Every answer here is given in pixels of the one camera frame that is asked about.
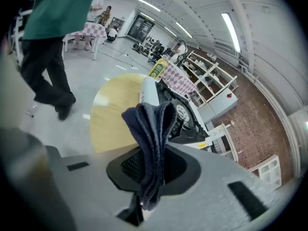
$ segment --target white organizer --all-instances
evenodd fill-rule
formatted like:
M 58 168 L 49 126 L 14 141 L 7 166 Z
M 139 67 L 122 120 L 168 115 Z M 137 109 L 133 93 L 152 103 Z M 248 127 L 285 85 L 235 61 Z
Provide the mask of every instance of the white organizer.
M 258 171 L 259 178 L 270 184 L 273 189 L 281 187 L 281 171 L 279 157 L 273 155 L 262 163 L 249 169 L 250 172 Z

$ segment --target yellow bottle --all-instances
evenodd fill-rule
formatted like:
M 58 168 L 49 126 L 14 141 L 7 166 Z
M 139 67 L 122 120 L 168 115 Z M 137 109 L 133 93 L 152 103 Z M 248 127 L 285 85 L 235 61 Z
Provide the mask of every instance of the yellow bottle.
M 157 61 L 155 66 L 149 73 L 149 76 L 157 79 L 164 71 L 164 69 L 168 66 L 168 60 L 166 58 L 161 58 Z

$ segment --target yellow sticker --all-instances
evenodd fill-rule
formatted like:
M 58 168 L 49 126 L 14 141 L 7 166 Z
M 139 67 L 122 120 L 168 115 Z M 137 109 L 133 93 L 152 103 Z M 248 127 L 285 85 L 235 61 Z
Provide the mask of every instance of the yellow sticker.
M 201 144 L 198 144 L 199 148 L 202 149 L 202 148 L 205 148 L 207 147 L 207 144 L 206 143 L 201 143 Z

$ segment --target yellow round table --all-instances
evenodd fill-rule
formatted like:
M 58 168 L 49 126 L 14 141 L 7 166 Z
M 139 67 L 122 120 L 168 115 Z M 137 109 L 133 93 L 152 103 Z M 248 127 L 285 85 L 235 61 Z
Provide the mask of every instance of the yellow round table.
M 137 146 L 121 114 L 139 103 L 145 78 L 141 74 L 119 75 L 96 94 L 90 115 L 90 137 L 96 153 Z

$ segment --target ceiling light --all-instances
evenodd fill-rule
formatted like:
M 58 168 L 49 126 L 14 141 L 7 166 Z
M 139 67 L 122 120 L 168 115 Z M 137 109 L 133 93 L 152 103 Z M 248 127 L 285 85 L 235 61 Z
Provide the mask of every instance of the ceiling light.
M 227 27 L 228 27 L 229 32 L 231 34 L 231 38 L 232 38 L 235 50 L 237 52 L 241 53 L 240 44 L 239 44 L 239 41 L 237 39 L 235 30 L 234 30 L 234 26 L 232 24 L 232 21 L 231 21 L 229 14 L 228 13 L 222 13 L 221 15 L 222 15 L 222 18 L 224 19 L 225 23 L 227 24 Z
M 176 22 L 176 24 L 188 35 L 188 37 L 193 38 L 178 22 Z
M 156 8 L 155 6 L 149 4 L 149 3 L 146 2 L 146 1 L 143 1 L 143 0 L 138 0 L 138 1 L 143 2 L 143 3 L 146 4 L 146 5 L 149 5 L 149 6 L 152 7 L 153 9 L 156 9 L 157 11 L 160 11 L 160 9 Z
M 172 33 L 173 36 L 176 36 L 173 32 L 171 32 L 171 30 L 169 30 L 168 28 L 165 27 L 165 29 L 167 29 L 170 33 Z
M 149 19 L 151 19 L 152 21 L 155 21 L 153 18 L 151 18 L 151 17 L 147 16 L 147 15 L 146 15 L 146 14 L 144 14 L 144 13 L 141 13 L 141 12 L 140 12 L 140 14 L 144 15 L 145 17 L 148 17 L 148 18 L 149 18 Z

